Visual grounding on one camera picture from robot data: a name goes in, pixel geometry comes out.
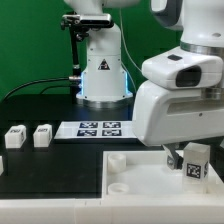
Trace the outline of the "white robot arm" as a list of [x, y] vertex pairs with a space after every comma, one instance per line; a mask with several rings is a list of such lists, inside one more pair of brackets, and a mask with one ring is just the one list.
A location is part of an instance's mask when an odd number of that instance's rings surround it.
[[89, 35], [87, 67], [77, 98], [93, 106], [134, 97], [132, 130], [146, 146], [224, 135], [224, 0], [151, 0], [164, 27], [183, 31], [180, 45], [141, 66], [146, 78], [128, 91], [120, 62], [121, 33], [105, 8], [140, 0], [64, 0], [74, 12], [63, 18]]

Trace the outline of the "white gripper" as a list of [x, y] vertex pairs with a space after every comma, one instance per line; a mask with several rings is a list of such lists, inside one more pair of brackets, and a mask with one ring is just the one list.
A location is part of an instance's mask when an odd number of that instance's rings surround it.
[[[167, 90], [145, 81], [136, 94], [132, 127], [146, 146], [163, 145], [167, 166], [181, 170], [174, 144], [224, 136], [224, 99], [201, 98], [200, 89]], [[219, 146], [224, 149], [224, 137]]]

